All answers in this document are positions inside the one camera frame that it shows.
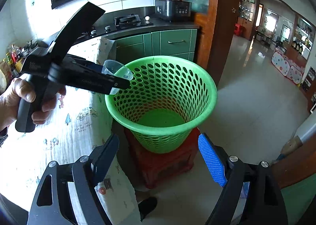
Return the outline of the person's left hand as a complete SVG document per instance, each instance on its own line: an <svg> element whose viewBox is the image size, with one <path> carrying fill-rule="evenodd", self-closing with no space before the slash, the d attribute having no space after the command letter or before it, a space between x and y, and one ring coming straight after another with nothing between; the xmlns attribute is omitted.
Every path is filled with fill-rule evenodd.
<svg viewBox="0 0 316 225"><path fill-rule="evenodd" d="M8 126L17 119L20 100L23 99L32 103L35 98L36 93L27 81L20 78L12 80L7 90L1 94L1 136L7 133ZM42 105L41 110L32 114L33 123L36 125L44 124L56 105L57 96L54 96Z"/></svg>

